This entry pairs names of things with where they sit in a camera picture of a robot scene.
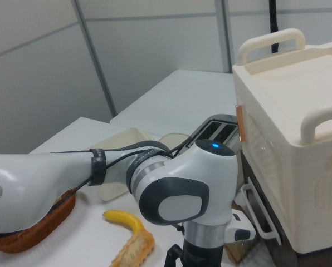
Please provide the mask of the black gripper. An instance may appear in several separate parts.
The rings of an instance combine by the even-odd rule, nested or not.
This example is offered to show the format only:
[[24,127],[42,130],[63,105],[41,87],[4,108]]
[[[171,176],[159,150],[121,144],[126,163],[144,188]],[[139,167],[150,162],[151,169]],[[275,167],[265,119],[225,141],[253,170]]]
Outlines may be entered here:
[[190,267],[220,267],[223,246],[202,248],[189,242],[183,244],[182,264]]

